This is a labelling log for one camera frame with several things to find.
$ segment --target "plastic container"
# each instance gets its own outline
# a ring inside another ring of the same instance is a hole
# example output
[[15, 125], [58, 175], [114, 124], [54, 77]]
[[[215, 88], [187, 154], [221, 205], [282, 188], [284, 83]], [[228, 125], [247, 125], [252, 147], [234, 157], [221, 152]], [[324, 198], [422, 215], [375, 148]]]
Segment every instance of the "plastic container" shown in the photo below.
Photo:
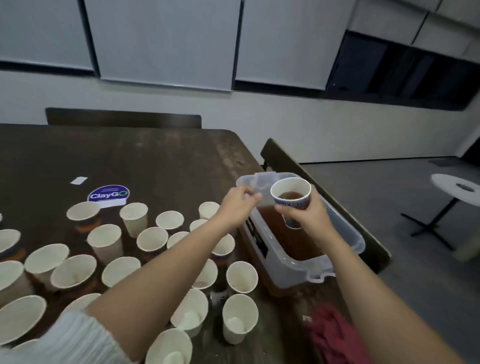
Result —
[[[258, 206], [274, 205], [270, 195], [272, 185], [284, 178], [297, 177], [294, 173], [261, 172], [242, 176], [237, 180], [237, 186], [245, 184], [255, 192], [263, 194]], [[325, 199], [328, 216], [340, 236], [354, 252], [360, 254], [365, 250], [365, 241], [360, 233], [346, 221]], [[264, 219], [255, 208], [244, 225], [246, 234], [253, 249], [262, 262], [273, 284], [280, 289], [290, 288], [304, 282], [322, 283], [327, 276], [335, 276], [332, 262], [327, 255], [321, 255], [308, 260], [295, 260], [288, 256], [270, 231]]]

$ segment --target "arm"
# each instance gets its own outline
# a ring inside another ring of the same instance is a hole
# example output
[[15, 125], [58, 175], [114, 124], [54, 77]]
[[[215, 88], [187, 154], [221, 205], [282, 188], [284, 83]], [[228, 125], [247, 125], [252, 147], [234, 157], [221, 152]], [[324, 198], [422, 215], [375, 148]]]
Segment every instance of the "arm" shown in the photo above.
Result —
[[336, 279], [374, 363], [463, 363], [355, 254], [332, 226], [315, 188], [309, 207], [276, 206], [297, 220], [332, 261]]
[[102, 294], [88, 308], [120, 344], [139, 361], [202, 271], [218, 241], [242, 224], [261, 200], [247, 187], [232, 188], [217, 214], [173, 247]]

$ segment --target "tea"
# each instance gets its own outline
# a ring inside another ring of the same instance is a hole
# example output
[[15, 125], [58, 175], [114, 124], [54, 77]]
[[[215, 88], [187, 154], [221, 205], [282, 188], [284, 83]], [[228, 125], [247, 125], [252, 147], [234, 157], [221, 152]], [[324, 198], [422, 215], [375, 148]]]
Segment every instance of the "tea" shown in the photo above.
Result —
[[308, 260], [323, 255], [320, 248], [303, 229], [289, 229], [282, 215], [273, 206], [262, 206], [257, 209], [288, 256], [295, 260]]
[[283, 198], [284, 200], [298, 200], [299, 198], [302, 198], [303, 194], [300, 194], [295, 191], [289, 191], [289, 192], [283, 192], [278, 198]]

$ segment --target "grey floor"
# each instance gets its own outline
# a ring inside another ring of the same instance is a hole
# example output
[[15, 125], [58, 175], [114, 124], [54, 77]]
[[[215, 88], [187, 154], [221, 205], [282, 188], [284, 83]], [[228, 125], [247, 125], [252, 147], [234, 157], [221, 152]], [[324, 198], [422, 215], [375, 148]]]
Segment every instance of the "grey floor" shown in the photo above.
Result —
[[[430, 182], [433, 173], [480, 184], [480, 168], [462, 162], [438, 167], [430, 159], [308, 164], [303, 167], [393, 255], [380, 277], [469, 363], [480, 363], [480, 258], [456, 261], [430, 234], [412, 238], [451, 199]], [[462, 245], [480, 226], [480, 208], [459, 202], [438, 232]]]

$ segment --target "white sleeve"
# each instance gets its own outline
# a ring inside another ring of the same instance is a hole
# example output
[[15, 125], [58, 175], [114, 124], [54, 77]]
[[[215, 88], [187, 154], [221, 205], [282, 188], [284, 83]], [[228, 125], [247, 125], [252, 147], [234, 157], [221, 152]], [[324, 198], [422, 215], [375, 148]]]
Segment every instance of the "white sleeve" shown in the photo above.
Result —
[[19, 352], [0, 349], [2, 364], [132, 364], [120, 345], [95, 318], [63, 314], [48, 332]]

